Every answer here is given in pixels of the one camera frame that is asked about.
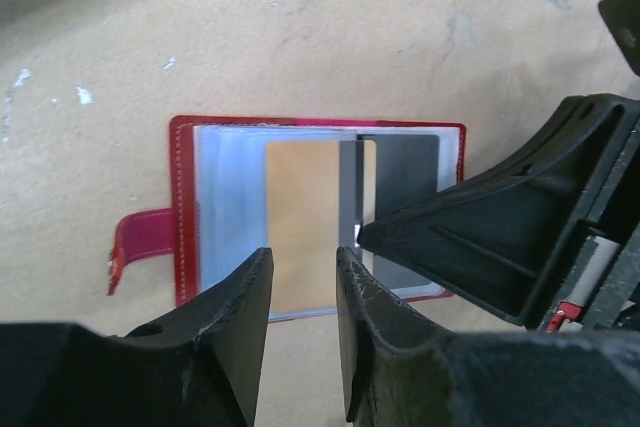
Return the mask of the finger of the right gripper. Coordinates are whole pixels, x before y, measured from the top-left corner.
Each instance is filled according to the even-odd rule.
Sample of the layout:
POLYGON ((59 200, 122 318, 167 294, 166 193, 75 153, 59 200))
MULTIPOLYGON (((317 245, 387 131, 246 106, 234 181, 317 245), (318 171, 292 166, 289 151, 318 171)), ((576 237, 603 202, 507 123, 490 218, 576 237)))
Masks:
POLYGON ((598 11, 626 63, 639 76, 640 0, 600 0, 598 11))
POLYGON ((365 226, 360 245, 503 320, 536 330, 565 298, 590 234, 627 241, 639 220, 639 104, 564 99, 507 159, 365 226))

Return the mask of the red leather card holder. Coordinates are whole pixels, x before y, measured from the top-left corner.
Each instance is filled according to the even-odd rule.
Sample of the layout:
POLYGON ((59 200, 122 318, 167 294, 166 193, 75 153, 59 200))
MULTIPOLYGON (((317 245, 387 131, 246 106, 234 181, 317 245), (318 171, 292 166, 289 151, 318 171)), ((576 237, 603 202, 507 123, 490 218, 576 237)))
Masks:
POLYGON ((266 149, 277 141, 361 140, 363 135, 438 139, 436 193, 462 180, 460 123, 179 115, 169 125, 171 204, 124 217, 109 263, 117 286, 127 265, 169 255, 175 299, 184 304, 268 247, 266 149))

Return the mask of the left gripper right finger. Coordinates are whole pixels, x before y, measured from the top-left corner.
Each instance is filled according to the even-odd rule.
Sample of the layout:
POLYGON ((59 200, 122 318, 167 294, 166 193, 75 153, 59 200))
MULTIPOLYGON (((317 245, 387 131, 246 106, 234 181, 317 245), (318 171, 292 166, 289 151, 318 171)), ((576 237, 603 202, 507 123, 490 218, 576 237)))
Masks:
POLYGON ((639 336, 450 331, 336 253, 346 419, 356 426, 635 426, 639 336))

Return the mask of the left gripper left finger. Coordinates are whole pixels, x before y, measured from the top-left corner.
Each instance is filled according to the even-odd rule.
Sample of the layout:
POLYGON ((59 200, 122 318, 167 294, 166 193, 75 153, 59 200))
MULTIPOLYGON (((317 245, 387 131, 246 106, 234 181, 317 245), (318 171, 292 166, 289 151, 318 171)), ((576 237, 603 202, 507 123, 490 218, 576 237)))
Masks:
POLYGON ((260 248, 227 278, 129 334, 1 327, 5 426, 250 426, 273 275, 260 248))

